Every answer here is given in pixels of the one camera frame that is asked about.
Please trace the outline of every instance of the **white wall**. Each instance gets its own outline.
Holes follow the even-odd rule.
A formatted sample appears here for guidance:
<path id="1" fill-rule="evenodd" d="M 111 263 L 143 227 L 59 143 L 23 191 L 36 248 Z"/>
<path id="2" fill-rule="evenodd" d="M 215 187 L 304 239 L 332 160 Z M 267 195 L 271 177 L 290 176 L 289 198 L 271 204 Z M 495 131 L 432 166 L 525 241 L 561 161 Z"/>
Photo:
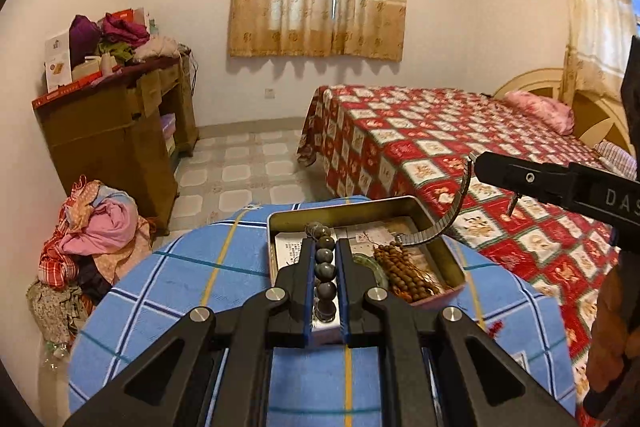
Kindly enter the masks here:
<path id="1" fill-rule="evenodd" d="M 160 31 L 193 48 L 200 63 L 194 100 L 198 125 L 304 116 L 322 84 L 466 85 L 468 0 L 408 0 L 401 64 L 353 57 L 228 58 L 230 0 L 135 0 Z M 264 89 L 276 90 L 275 100 Z"/>
<path id="2" fill-rule="evenodd" d="M 476 0 L 468 88 L 494 92 L 518 74 L 562 68 L 567 0 Z"/>
<path id="3" fill-rule="evenodd" d="M 65 199 L 31 109 L 31 100 L 42 94 L 44 41 L 68 28 L 77 13 L 97 19 L 105 10 L 129 4 L 128 0 L 7 0 L 0 11 L 0 357 L 36 413 L 41 336 L 25 293 Z"/>

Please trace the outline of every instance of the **bed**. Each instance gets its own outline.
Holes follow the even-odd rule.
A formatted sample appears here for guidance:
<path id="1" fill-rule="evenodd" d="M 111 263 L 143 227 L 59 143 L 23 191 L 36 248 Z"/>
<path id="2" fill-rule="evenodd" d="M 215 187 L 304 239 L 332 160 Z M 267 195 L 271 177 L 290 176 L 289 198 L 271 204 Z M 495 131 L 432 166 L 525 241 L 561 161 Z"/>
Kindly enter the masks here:
<path id="1" fill-rule="evenodd" d="M 562 137 L 542 122 L 504 105 L 510 90 L 557 98 L 562 70 L 514 78 L 495 96 L 457 89 L 320 87 L 303 127 L 298 158 L 321 158 L 326 184 L 337 196 L 372 199 L 412 194 L 433 217 L 449 208 L 470 152 L 519 156 L 604 168 L 591 147 L 605 137 L 629 152 L 622 105 L 575 97 L 576 136 Z M 617 261 L 610 229 L 597 221 L 522 198 L 508 217 L 510 194 L 473 178 L 449 235 L 554 296 L 572 358 L 578 402 L 585 376 L 596 297 Z M 583 425 L 590 421 L 578 410 Z"/>

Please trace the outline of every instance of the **person's hand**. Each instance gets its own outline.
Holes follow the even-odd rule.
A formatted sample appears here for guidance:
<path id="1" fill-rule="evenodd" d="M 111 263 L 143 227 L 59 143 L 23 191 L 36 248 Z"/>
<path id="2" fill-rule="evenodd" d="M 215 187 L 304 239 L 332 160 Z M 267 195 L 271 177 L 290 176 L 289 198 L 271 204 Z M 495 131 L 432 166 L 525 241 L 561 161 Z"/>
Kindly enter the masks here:
<path id="1" fill-rule="evenodd" d="M 598 295 L 598 313 L 591 328 L 591 349 L 587 361 L 587 378 L 591 389 L 604 391 L 620 376 L 622 355 L 630 359 L 640 355 L 640 328 L 629 335 L 620 318 L 622 281 L 618 267 L 609 272 Z"/>

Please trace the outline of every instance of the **wooden cabinet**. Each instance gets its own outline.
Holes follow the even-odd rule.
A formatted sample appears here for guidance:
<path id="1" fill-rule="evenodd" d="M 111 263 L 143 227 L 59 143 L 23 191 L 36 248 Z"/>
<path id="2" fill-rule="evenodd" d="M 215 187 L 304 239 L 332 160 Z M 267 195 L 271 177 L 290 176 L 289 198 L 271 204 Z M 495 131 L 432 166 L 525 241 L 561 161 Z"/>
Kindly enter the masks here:
<path id="1" fill-rule="evenodd" d="M 178 60 L 159 59 L 37 108 L 67 194 L 81 175 L 98 179 L 128 192 L 140 215 L 154 218 L 159 232 L 168 230 L 177 183 L 160 115 L 175 113 L 174 137 L 182 152 L 193 153 L 198 137 L 183 76 Z"/>

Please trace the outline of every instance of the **wooden headboard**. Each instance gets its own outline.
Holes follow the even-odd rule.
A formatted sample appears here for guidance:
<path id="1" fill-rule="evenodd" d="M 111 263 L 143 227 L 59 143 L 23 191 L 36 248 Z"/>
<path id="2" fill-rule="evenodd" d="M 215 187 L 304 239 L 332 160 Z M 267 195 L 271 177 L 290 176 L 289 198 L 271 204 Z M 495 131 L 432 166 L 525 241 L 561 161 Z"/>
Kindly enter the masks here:
<path id="1" fill-rule="evenodd" d="M 494 96 L 500 99 L 510 91 L 522 90 L 558 100 L 561 79 L 562 68 L 529 71 L 504 84 Z M 574 136 L 581 142 L 593 148 L 607 139 L 636 156 L 629 140 L 625 110 L 620 102 L 577 91 L 572 109 L 575 115 Z"/>

